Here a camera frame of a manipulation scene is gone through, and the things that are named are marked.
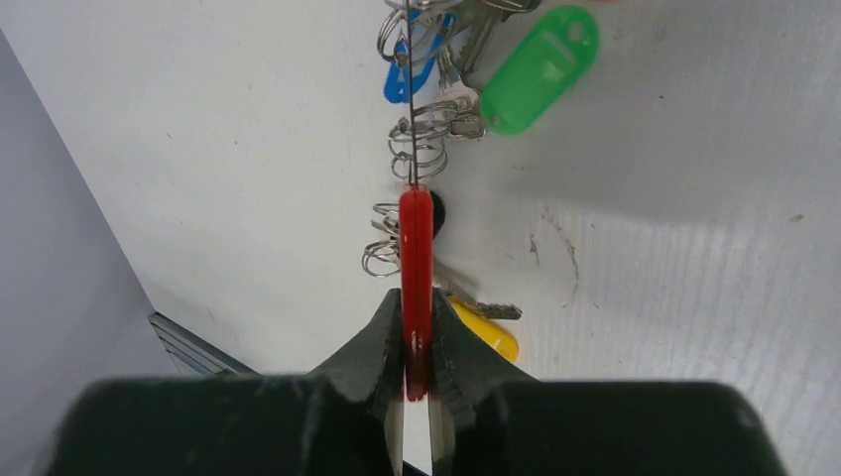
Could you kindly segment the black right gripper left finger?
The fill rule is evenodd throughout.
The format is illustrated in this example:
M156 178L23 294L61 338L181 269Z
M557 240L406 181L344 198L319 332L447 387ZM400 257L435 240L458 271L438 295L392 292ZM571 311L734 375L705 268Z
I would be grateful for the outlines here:
M398 475L401 294L304 374L109 379L63 417L40 475Z

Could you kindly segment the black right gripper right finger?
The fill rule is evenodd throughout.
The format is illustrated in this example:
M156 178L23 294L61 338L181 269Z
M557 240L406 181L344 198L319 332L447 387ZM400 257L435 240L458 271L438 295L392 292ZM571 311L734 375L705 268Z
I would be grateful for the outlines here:
M541 381L433 296L436 475L782 475L741 393L710 381Z

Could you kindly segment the blue tag key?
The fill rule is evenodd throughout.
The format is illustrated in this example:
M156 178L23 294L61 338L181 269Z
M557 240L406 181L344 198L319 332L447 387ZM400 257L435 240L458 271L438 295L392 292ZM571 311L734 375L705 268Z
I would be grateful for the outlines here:
M385 20L377 37L378 54L389 64L383 96L391 104L406 104L428 80L435 58L452 38L452 13L432 16L396 9Z

